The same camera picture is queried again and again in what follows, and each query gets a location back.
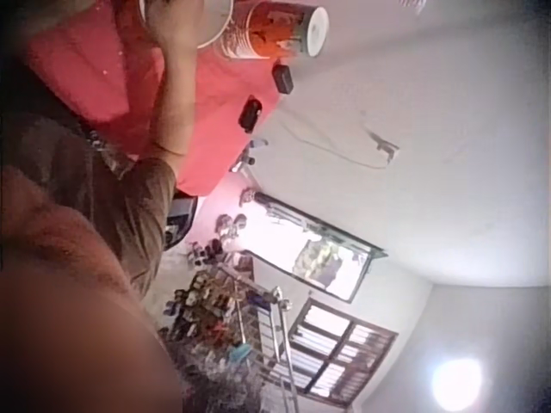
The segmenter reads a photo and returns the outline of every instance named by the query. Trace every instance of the wall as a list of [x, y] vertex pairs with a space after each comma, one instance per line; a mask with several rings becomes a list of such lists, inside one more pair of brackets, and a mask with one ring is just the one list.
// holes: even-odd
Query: wall
[[[284, 297], [291, 300], [293, 308], [288, 313], [289, 324], [294, 322], [308, 297], [312, 296], [340, 311], [399, 333], [376, 375], [354, 402], [355, 406], [360, 406], [365, 401], [397, 360], [423, 312], [432, 288], [428, 281], [395, 267], [390, 258], [373, 263], [371, 272], [366, 276], [351, 305], [311, 290], [306, 284], [260, 260], [255, 260], [255, 277], [264, 287], [280, 287]], [[314, 407], [318, 412], [335, 411], [323, 404], [307, 401], [304, 403], [306, 412]]]
[[548, 302], [546, 288], [434, 287], [403, 354], [361, 411], [441, 412], [431, 376], [443, 361], [462, 357], [480, 360], [485, 381], [463, 413], [529, 411], [549, 377]]
[[[294, 90], [257, 131], [264, 191], [436, 284], [546, 285], [544, 19], [524, 0], [428, 0], [421, 15], [399, 0], [308, 1], [330, 33], [317, 58], [290, 62]], [[331, 153], [383, 167], [363, 125], [401, 148], [387, 169]]]

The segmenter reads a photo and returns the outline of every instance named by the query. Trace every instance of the window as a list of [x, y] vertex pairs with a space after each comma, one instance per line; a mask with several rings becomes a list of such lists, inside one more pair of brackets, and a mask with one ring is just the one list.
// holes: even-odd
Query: window
[[244, 205], [241, 246], [296, 280], [351, 302], [369, 264], [387, 256], [371, 243], [266, 194]]
[[396, 336], [309, 299], [289, 332], [298, 392], [349, 406], [373, 377]]

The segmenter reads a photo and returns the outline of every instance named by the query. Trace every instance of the white lid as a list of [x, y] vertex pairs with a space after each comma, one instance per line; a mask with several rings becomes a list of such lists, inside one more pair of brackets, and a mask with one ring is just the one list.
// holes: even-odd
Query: white lid
[[306, 31], [306, 52], [308, 56], [313, 58], [319, 55], [328, 32], [329, 14], [323, 7], [318, 7], [313, 11]]

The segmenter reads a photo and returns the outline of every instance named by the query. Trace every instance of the hand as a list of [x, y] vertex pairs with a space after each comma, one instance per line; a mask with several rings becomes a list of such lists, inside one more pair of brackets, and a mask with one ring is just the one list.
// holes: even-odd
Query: hand
[[196, 53], [204, 0], [145, 0], [145, 20], [165, 57]]

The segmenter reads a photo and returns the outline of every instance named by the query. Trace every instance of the person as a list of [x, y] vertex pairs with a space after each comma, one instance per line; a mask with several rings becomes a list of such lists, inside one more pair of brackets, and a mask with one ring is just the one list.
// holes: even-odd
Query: person
[[158, 337], [140, 304], [193, 131], [202, 9], [203, 0], [148, 1], [165, 70], [151, 143], [120, 178], [70, 120], [3, 108], [0, 371], [9, 411], [258, 411], [253, 391], [252, 410], [228, 402], [243, 384], [190, 374], [183, 350]]

